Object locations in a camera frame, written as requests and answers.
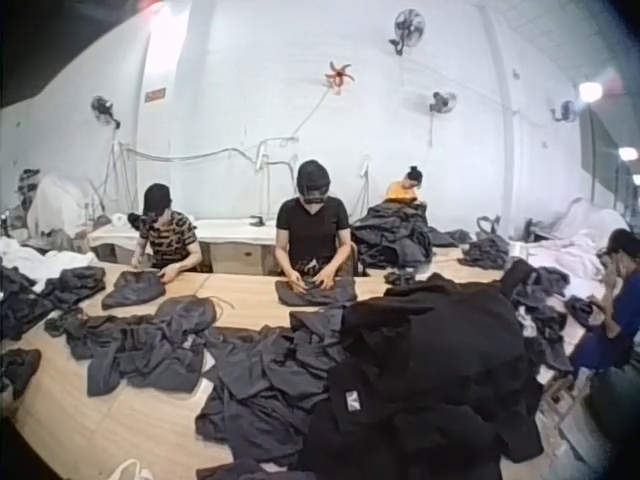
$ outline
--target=sleeve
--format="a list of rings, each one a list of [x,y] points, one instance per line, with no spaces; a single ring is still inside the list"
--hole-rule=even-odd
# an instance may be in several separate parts
[[[140,222],[140,230],[138,231],[140,234],[140,239],[148,241],[149,240],[149,227],[147,222]]]
[[[280,209],[278,210],[278,216],[276,217],[276,228],[278,230],[286,230],[289,231],[289,203],[284,202],[280,205]]]
[[[191,220],[185,218],[185,224],[181,229],[182,239],[184,241],[184,246],[188,247],[189,245],[193,245],[198,241],[198,237],[196,236],[196,227],[193,226]]]
[[[347,213],[347,207],[344,206],[344,202],[338,199],[338,231],[346,230],[350,227],[349,214]]]
[[[614,304],[613,321],[625,336],[633,339],[640,329],[640,274],[630,279]]]

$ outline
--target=hand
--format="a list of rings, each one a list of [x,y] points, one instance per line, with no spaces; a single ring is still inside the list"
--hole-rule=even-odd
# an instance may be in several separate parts
[[[158,276],[162,280],[162,283],[171,283],[173,282],[178,274],[180,273],[180,267],[177,263],[172,263],[164,267],[162,270],[158,272]]]
[[[614,290],[618,283],[618,275],[616,270],[617,270],[616,262],[612,261],[607,266],[607,270],[604,273],[604,278],[602,280],[602,283],[604,283],[604,287],[609,291]]]
[[[313,277],[313,281],[320,286],[322,290],[328,290],[333,287],[336,271],[331,267],[324,267],[318,275]]]
[[[131,258],[131,267],[134,270],[140,270],[140,266],[142,265],[142,259],[140,258],[139,255],[134,255]]]
[[[307,286],[304,284],[302,276],[295,270],[291,270],[291,272],[287,273],[287,281],[291,286],[291,290],[293,290],[294,292],[304,293],[307,291]]]

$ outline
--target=ceiling light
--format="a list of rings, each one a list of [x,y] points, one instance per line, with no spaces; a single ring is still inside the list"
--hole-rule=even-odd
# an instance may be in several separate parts
[[[584,82],[578,87],[580,100],[584,103],[597,102],[602,98],[602,85],[597,82]]]
[[[618,149],[618,155],[625,162],[630,162],[632,160],[638,159],[638,151],[635,148],[631,147],[622,147]]]

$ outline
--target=person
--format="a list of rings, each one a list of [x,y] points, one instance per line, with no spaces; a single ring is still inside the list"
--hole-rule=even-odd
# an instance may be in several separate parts
[[[186,215],[171,209],[169,187],[154,183],[144,192],[140,236],[131,265],[138,269],[147,243],[153,253],[152,268],[164,283],[180,272],[195,271],[202,261],[202,251],[195,228]]]
[[[625,363],[640,329],[640,239],[628,230],[615,230],[609,237],[602,300],[589,300],[604,314],[603,322],[588,331],[576,345],[571,363],[579,368],[605,370]],[[620,293],[615,295],[618,278]]]
[[[415,202],[418,200],[416,188],[422,185],[422,172],[415,165],[412,166],[404,178],[399,182],[393,182],[387,188],[385,200],[401,200]]]
[[[306,291],[303,276],[329,289],[351,255],[347,209],[329,196],[329,172],[317,160],[300,165],[296,183],[298,197],[286,200],[278,211],[275,257],[295,292]]]

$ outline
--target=baseball cap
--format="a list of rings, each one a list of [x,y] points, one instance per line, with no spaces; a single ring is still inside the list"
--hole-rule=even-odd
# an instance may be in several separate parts
[[[154,183],[144,192],[142,215],[160,216],[171,207],[171,193],[169,187],[162,183]]]
[[[640,258],[640,238],[625,228],[614,230],[609,236],[606,255],[624,252],[631,258]]]

